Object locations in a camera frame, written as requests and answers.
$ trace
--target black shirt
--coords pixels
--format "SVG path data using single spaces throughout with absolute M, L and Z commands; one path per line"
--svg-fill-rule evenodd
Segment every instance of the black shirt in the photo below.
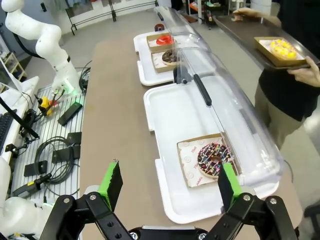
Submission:
M 278 18 L 283 30 L 320 59 L 320 0 L 282 0 Z M 298 121 L 317 107 L 320 87 L 296 81 L 286 70 L 264 70 L 259 84 L 274 106 Z

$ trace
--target cardboard box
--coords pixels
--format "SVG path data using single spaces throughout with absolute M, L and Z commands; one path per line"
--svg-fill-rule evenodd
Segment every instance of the cardboard box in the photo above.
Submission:
M 215 183 L 218 181 L 217 177 L 208 177 L 201 173 L 198 168 L 198 153 L 199 151 L 209 143 L 222 143 L 228 146 L 233 155 L 233 170 L 236 175 L 241 173 L 241 168 L 237 157 L 234 154 L 234 150 L 229 144 L 229 139 L 225 134 L 219 133 L 196 137 L 188 140 L 184 140 L 177 143 L 177 151 L 179 156 L 179 162 L 183 173 L 184 180 L 188 187 L 193 188 L 204 184 Z
M 146 36 L 146 42 L 148 43 L 150 52 L 164 51 L 164 50 L 172 49 L 174 47 L 174 43 L 153 46 L 152 43 L 155 43 L 155 41 L 157 41 L 157 39 L 162 36 L 170 36 L 170 34 L 166 32 L 166 33 Z
M 173 70 L 177 65 L 166 65 L 162 61 L 162 55 L 167 51 L 167 50 L 162 50 L 162 51 L 155 51 L 151 52 L 151 59 L 152 59 L 152 64 L 154 67 L 154 70 L 157 73 L 164 73 Z
M 278 36 L 269 36 L 269 37 L 255 37 L 255 44 L 256 48 L 263 53 L 276 67 L 291 67 L 291 66 L 297 66 L 297 65 L 303 65 L 306 64 L 307 61 L 305 59 L 296 59 L 296 60 L 283 60 L 280 58 L 277 58 L 275 55 L 273 55 L 268 49 L 266 49 L 263 45 L 260 44 L 260 40 L 276 40 L 276 39 L 283 39 L 286 41 L 283 37 Z M 305 58 L 305 56 L 302 55 L 301 52 L 299 52 L 296 48 L 294 49 L 300 56 Z

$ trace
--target brown tray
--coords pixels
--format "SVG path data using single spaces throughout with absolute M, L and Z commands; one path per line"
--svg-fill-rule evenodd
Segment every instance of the brown tray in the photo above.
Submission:
M 243 17 L 243 21 L 232 21 L 233 15 L 214 16 L 216 24 L 225 31 L 232 39 L 244 47 L 259 63 L 268 70 L 286 70 L 309 68 L 308 64 L 295 66 L 275 66 L 256 46 L 255 37 L 281 37 L 285 38 L 293 47 L 299 49 L 303 56 L 309 56 L 315 64 L 320 66 L 319 59 L 306 49 L 300 42 L 281 28 L 275 26 L 261 17 Z

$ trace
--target chocolate donut with sprinkles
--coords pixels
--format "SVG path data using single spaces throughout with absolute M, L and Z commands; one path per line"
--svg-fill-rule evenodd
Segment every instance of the chocolate donut with sprinkles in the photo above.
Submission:
M 233 165 L 233 156 L 230 154 L 228 148 L 220 143 L 209 143 L 198 153 L 198 168 L 205 176 L 217 179 L 222 163 L 229 163 Z

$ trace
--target yellow object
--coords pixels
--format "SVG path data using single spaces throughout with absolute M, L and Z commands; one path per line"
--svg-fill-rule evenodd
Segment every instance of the yellow object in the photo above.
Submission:
M 270 47 L 271 53 L 281 60 L 295 60 L 298 57 L 296 50 L 283 39 L 273 40 Z
M 49 106 L 50 106 L 50 100 L 46 96 L 42 97 L 42 103 L 41 103 L 40 107 L 47 109 Z M 50 108 L 46 112 L 46 114 L 49 116 L 51 113 L 52 113 L 52 109 Z

